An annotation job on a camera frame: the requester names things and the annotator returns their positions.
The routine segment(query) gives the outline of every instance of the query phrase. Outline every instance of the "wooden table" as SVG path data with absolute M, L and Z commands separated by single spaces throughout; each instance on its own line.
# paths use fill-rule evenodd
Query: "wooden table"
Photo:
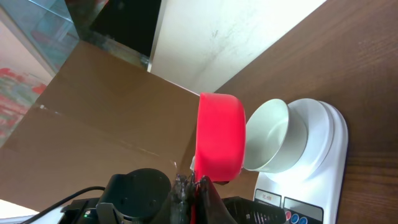
M 247 119 L 272 98 L 337 107 L 349 129 L 338 223 L 398 222 L 398 1 L 327 1 L 217 92 Z M 220 194 L 250 197 L 256 178 Z

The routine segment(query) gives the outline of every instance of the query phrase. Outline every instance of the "red button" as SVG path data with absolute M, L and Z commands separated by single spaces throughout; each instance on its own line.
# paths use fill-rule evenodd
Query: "red button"
M 292 218 L 292 213 L 290 211 L 286 211 L 285 215 L 286 215 L 286 221 L 289 221 L 290 218 Z

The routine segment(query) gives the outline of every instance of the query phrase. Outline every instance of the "scale platform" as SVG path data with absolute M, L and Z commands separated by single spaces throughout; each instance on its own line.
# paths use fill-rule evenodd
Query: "scale platform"
M 289 108 L 306 125 L 307 145 L 289 170 L 259 173 L 254 201 L 283 208 L 286 223 L 336 223 L 348 146 L 344 117 L 332 105 L 312 99 L 296 100 Z

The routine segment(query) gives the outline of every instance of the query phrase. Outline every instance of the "cable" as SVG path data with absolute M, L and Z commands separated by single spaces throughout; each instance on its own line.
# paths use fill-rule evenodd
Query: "cable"
M 47 214 L 51 210 L 63 205 L 65 202 L 67 202 L 67 201 L 69 201 L 69 200 L 71 200 L 71 199 L 73 199 L 73 198 L 75 198 L 75 197 L 77 197 L 77 196 L 79 196 L 79 195 L 81 195 L 83 193 L 91 191 L 91 190 L 105 190 L 105 188 L 96 186 L 96 187 L 87 187 L 86 189 L 79 190 L 78 192 L 74 193 L 73 195 L 71 195 L 71 196 L 69 196 L 69 197 L 67 197 L 65 199 L 62 199 L 61 201 L 59 201 L 59 202 L 51 205 L 50 207 L 46 208 L 42 212 L 39 212 L 37 215 L 33 216 L 32 218 L 30 218 L 30 219 L 28 219 L 26 221 L 23 221 L 21 224 L 30 224 L 30 223 L 38 220 L 39 218 L 41 218 L 42 216 L 44 216 L 45 214 Z

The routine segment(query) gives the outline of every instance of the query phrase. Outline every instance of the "scale control panel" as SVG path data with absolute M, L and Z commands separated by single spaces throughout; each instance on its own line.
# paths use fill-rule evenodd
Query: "scale control panel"
M 256 189 L 254 201 L 266 205 L 276 206 L 285 210 L 285 224 L 322 224 L 323 209 L 316 205 L 301 202 L 296 199 L 283 197 L 271 192 Z

